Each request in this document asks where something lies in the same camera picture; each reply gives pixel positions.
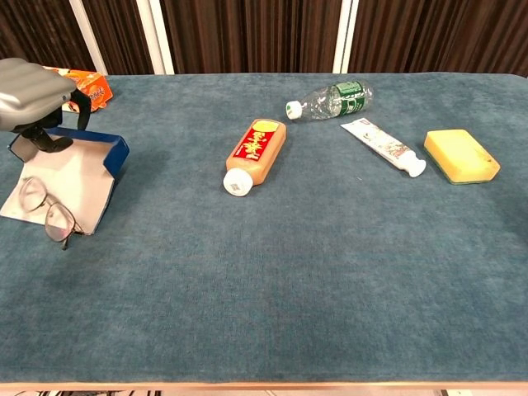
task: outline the red label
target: red label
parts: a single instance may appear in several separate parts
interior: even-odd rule
[[[233,156],[258,161],[270,142],[271,136],[273,132],[259,132],[251,128]]]

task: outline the glasses lens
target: glasses lens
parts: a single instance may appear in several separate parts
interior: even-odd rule
[[[31,212],[41,206],[46,199],[46,187],[38,179],[28,179],[20,190],[22,209]]]
[[[62,204],[53,204],[46,214],[45,230],[55,242],[64,241],[73,231],[75,219]]]

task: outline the green bottle label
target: green bottle label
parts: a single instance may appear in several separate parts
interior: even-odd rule
[[[336,85],[341,96],[340,116],[355,113],[365,105],[365,88],[357,81],[342,82]]]

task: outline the glasses frame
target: glasses frame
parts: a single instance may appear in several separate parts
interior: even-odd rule
[[[24,199],[27,197],[27,194],[25,194],[25,189],[29,186],[31,182],[36,182],[41,186],[42,191],[44,193],[44,198],[42,198],[42,201],[38,205],[36,205],[35,208],[27,209],[24,204]],[[81,229],[81,226],[75,219],[75,216],[73,216],[73,213],[66,206],[64,206],[55,196],[50,194],[44,182],[41,181],[41,179],[39,179],[38,177],[31,176],[31,177],[25,177],[24,179],[22,179],[22,185],[18,192],[18,201],[19,201],[20,207],[22,208],[22,210],[24,210],[25,213],[31,213],[46,205],[49,205],[49,208],[46,210],[46,216],[45,216],[45,223],[44,223],[45,232],[46,232],[46,235],[48,235],[48,237],[52,241],[57,242],[57,243],[62,243],[62,250],[66,250],[68,248],[69,237],[71,237],[73,233],[83,232],[83,229]],[[55,208],[57,208],[60,212],[62,212],[65,217],[69,216],[73,220],[73,225],[71,229],[67,232],[66,236],[62,239],[52,238],[50,233],[48,232],[48,216],[50,215],[50,213],[52,213],[51,210]]]

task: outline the orange bottle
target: orange bottle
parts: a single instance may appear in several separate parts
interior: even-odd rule
[[[224,188],[234,196],[245,196],[262,184],[286,140],[286,125],[256,119],[225,162]]]

